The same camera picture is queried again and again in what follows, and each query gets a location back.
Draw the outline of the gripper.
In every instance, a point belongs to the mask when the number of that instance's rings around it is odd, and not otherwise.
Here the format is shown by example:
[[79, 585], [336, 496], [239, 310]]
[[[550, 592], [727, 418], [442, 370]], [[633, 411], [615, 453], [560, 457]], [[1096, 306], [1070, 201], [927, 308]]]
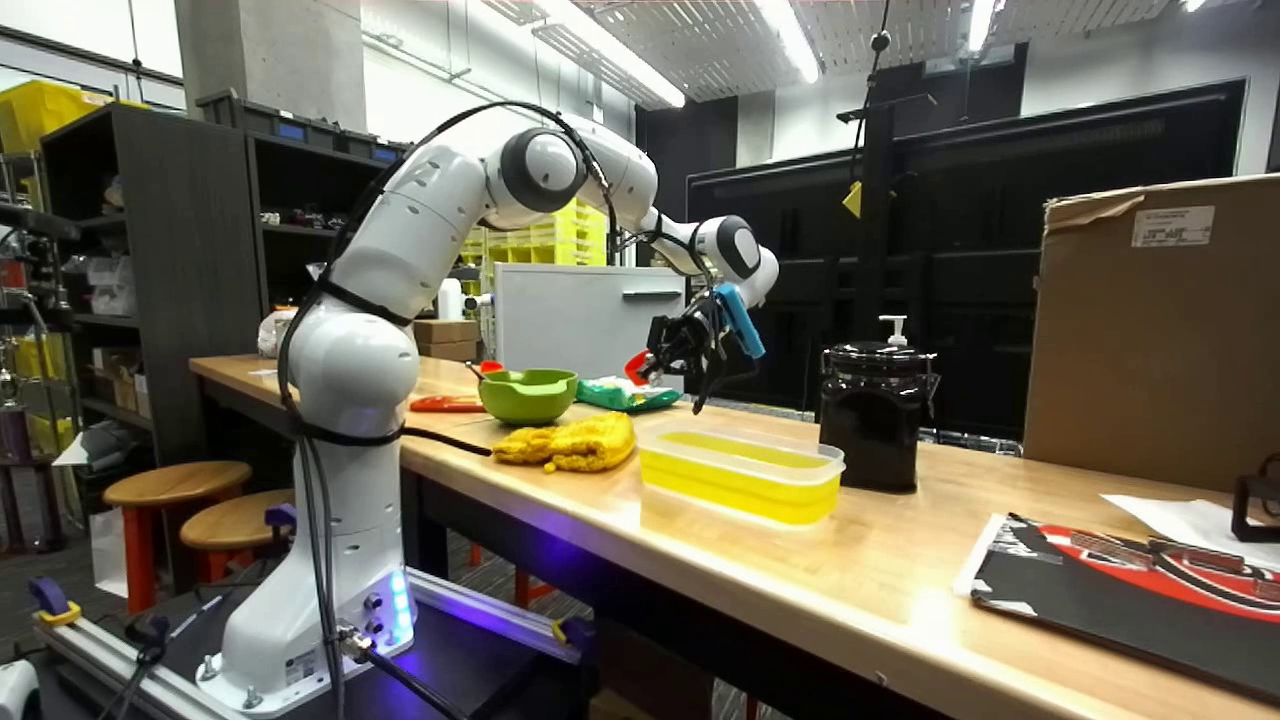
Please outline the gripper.
[[721, 324], [722, 315], [712, 296], [698, 296], [676, 316], [654, 316], [648, 347], [637, 354], [637, 384], [655, 386], [677, 375], [696, 386], [692, 415], [724, 383], [733, 368], [746, 366], [746, 354]]

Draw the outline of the green bowl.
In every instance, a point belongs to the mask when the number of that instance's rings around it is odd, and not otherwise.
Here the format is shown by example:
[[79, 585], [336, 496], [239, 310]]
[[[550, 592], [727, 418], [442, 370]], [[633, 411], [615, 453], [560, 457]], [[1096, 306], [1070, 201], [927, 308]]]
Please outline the green bowl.
[[492, 372], [477, 384], [484, 409], [511, 427], [543, 427], [564, 415], [577, 398], [579, 375], [559, 369]]

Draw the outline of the green snack packet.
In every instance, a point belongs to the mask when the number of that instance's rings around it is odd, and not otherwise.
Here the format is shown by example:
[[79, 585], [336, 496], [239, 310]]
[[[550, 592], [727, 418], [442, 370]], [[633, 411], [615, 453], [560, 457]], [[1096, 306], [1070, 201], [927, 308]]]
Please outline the green snack packet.
[[580, 379], [576, 401], [613, 413], [639, 414], [660, 410], [677, 404], [684, 393], [678, 389], [635, 384], [620, 375]]

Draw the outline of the yellow plastic container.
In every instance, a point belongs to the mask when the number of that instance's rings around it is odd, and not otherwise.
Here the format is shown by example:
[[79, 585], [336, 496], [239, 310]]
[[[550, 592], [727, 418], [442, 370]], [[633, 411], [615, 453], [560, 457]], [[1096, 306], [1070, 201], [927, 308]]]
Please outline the yellow plastic container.
[[643, 484], [778, 528], [823, 523], [837, 507], [842, 450], [759, 430], [669, 421], [637, 436]]

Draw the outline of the yellow knitted cloth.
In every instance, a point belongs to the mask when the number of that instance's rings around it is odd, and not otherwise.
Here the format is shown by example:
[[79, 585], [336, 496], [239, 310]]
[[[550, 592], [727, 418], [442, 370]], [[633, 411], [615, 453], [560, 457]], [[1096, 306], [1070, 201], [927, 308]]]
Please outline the yellow knitted cloth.
[[604, 413], [557, 427], [521, 428], [497, 442], [492, 456], [545, 473], [599, 473], [626, 462], [636, 442], [630, 416]]

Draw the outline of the white cabinet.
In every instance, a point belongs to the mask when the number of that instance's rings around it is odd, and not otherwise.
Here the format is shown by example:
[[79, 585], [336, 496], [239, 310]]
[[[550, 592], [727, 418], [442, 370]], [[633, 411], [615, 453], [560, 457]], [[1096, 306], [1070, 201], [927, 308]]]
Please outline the white cabinet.
[[595, 379], [623, 375], [653, 318], [685, 309], [686, 282], [664, 268], [499, 263], [492, 295], [498, 363]]

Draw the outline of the stack of yellow bins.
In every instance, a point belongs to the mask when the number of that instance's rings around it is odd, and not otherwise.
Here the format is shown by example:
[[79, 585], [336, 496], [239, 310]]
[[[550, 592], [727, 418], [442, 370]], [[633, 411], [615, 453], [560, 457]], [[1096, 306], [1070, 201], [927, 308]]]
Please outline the stack of yellow bins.
[[607, 231], [607, 215], [580, 201], [517, 231], [476, 227], [463, 242], [460, 260], [463, 268], [477, 269], [477, 278], [462, 279], [462, 291], [490, 292], [498, 263], [604, 266]]

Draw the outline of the black jar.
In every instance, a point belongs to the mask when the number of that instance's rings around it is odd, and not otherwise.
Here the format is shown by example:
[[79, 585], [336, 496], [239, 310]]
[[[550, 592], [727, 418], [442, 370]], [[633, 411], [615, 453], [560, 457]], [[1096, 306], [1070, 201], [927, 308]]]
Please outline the black jar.
[[844, 452], [840, 484], [916, 492], [916, 446], [940, 383], [937, 355], [910, 345], [833, 345], [820, 360], [819, 441]]

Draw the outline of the stack of small cardboard boxes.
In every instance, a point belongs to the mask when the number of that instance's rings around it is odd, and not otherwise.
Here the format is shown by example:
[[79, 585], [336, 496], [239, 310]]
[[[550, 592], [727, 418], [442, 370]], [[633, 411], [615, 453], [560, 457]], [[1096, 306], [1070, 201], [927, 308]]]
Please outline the stack of small cardboard boxes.
[[479, 322], [424, 319], [412, 324], [412, 332], [420, 356], [453, 363], [483, 356]]

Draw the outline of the large black screen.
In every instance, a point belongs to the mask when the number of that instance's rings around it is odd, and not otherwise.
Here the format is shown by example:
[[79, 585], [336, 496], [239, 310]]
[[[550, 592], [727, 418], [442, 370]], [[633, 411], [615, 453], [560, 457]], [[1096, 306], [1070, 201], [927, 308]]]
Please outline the large black screen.
[[1230, 79], [896, 138], [887, 227], [844, 205], [844, 150], [687, 181], [687, 215], [737, 215], [777, 256], [753, 320], [767, 354], [719, 398], [814, 411], [822, 351], [906, 316], [936, 354], [928, 427], [1020, 439], [1044, 205], [1059, 197], [1231, 176], [1247, 83]]

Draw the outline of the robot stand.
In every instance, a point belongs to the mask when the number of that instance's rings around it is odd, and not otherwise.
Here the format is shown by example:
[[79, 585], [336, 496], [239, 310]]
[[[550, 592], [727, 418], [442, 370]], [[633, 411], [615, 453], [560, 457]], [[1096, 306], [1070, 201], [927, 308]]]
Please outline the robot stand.
[[246, 682], [221, 653], [252, 587], [233, 582], [134, 618], [90, 612], [35, 634], [64, 687], [100, 720], [582, 720], [590, 685], [550, 623], [415, 570], [337, 614], [344, 678], [323, 647], [279, 662], [284, 687]]

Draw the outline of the round wooden stool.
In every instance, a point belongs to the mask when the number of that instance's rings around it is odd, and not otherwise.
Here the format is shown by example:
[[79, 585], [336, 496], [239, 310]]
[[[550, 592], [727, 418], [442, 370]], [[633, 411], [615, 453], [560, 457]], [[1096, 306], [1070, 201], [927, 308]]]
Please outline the round wooden stool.
[[122, 511], [128, 614], [156, 602], [154, 521], [168, 509], [234, 498], [252, 474], [247, 462], [183, 462], [136, 473], [106, 488], [104, 502]]
[[180, 528], [182, 543], [195, 552], [196, 579], [219, 582], [228, 568], [247, 568], [269, 556], [287, 532], [268, 524], [268, 510], [292, 503], [292, 489], [271, 489], [224, 500], [197, 511]]

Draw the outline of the large cardboard box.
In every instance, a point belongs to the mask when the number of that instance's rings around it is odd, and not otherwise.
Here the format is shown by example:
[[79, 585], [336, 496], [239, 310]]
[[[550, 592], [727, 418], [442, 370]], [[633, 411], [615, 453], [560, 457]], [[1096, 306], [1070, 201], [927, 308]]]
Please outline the large cardboard box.
[[1280, 173], [1044, 209], [1024, 455], [1229, 492], [1280, 452]]

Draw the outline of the black and red poster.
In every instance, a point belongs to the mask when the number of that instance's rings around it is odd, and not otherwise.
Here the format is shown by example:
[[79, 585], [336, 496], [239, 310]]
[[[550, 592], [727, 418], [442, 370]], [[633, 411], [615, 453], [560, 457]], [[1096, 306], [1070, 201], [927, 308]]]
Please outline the black and red poster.
[[1280, 707], [1280, 570], [1149, 537], [993, 518], [965, 584], [978, 607]]

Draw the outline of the dark shelf unit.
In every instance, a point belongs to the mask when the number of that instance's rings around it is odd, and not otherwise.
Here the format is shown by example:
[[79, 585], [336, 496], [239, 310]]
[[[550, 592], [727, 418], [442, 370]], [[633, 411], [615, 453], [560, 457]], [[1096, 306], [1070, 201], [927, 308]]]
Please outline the dark shelf unit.
[[122, 255], [124, 290], [70, 292], [88, 419], [145, 430], [159, 466], [207, 457], [193, 357], [253, 354], [273, 297], [310, 286], [333, 231], [268, 229], [262, 211], [348, 211], [396, 152], [321, 145], [110, 104], [41, 141], [47, 197], [74, 252]]

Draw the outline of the white paper sheet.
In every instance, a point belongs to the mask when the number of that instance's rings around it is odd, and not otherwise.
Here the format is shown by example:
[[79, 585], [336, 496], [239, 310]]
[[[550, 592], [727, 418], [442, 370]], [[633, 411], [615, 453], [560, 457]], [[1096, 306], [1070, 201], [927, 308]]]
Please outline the white paper sheet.
[[1102, 498], [1169, 539], [1242, 556], [1248, 564], [1280, 571], [1280, 542], [1245, 543], [1231, 528], [1233, 511], [1208, 500], [1164, 501], [1130, 495]]

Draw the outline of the yellow storage bin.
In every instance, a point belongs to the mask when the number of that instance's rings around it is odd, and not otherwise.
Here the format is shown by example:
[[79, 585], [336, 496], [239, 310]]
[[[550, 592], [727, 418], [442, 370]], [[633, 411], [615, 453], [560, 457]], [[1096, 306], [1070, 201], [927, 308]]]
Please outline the yellow storage bin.
[[45, 135], [113, 102], [148, 109], [142, 102], [38, 79], [0, 91], [0, 152], [38, 151]]

